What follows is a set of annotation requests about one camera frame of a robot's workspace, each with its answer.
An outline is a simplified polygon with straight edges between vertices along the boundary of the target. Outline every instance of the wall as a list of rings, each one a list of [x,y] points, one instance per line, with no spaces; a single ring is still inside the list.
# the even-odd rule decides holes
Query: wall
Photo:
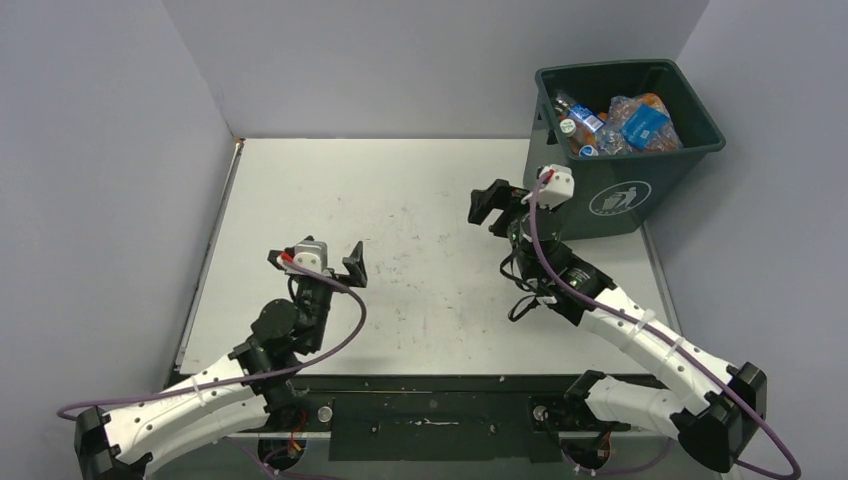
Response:
[[[542,67],[676,58],[708,0],[165,0],[233,131],[528,137]]]
[[[232,139],[159,1],[0,0],[0,478],[79,479],[63,403],[158,389]]]
[[[845,2],[710,2],[679,63],[727,148],[654,221],[684,333],[766,371],[769,421],[816,479],[848,470],[846,22]],[[788,471],[763,434],[744,458]]]

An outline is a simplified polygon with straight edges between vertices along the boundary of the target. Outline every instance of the trash bin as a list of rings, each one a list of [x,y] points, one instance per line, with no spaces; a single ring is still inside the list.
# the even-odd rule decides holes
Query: trash bin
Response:
[[[562,238],[596,238],[629,233],[645,221],[675,184],[710,152],[724,148],[724,136],[671,60],[627,60],[544,68],[536,72],[539,97],[524,170],[533,188],[539,167],[571,168],[574,197],[557,214]],[[595,113],[616,95],[655,93],[665,103],[683,147],[670,152],[579,157],[559,128],[552,99],[564,91]]]

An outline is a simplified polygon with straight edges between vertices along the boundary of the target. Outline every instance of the bolt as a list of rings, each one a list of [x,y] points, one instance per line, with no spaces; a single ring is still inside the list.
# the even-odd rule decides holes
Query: bolt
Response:
[[[327,423],[333,418],[333,409],[327,406],[323,406],[318,409],[318,421],[321,423]]]
[[[544,405],[539,405],[538,407],[533,409],[533,418],[536,419],[537,422],[544,422],[547,414],[545,413],[547,409]]]

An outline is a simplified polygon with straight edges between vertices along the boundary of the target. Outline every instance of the plastic packaging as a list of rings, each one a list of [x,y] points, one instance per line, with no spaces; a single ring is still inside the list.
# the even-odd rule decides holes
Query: plastic packaging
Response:
[[[576,155],[586,145],[595,147],[595,134],[604,127],[603,120],[565,92],[557,93],[553,106],[560,121],[560,129],[568,137],[572,153]]]
[[[596,146],[604,155],[683,148],[665,104],[653,93],[613,97],[608,115],[606,126],[596,134]]]

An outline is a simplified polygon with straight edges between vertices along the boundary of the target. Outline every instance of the tabletop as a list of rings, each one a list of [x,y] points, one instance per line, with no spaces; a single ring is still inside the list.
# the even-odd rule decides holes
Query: tabletop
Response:
[[[368,306],[365,328],[336,356],[310,367],[311,375],[646,373],[545,308],[516,323],[507,320],[524,294],[498,274],[509,244],[466,217],[472,189],[496,178],[521,184],[528,145],[246,140],[231,172],[179,372],[197,373],[244,341],[262,306],[287,296],[286,277],[267,262],[268,251],[313,235],[328,244],[330,265],[342,271],[341,258],[362,240],[369,283],[360,291]],[[568,246],[666,322],[661,274],[642,231]],[[358,317],[356,303],[336,295],[324,350],[347,336]]]

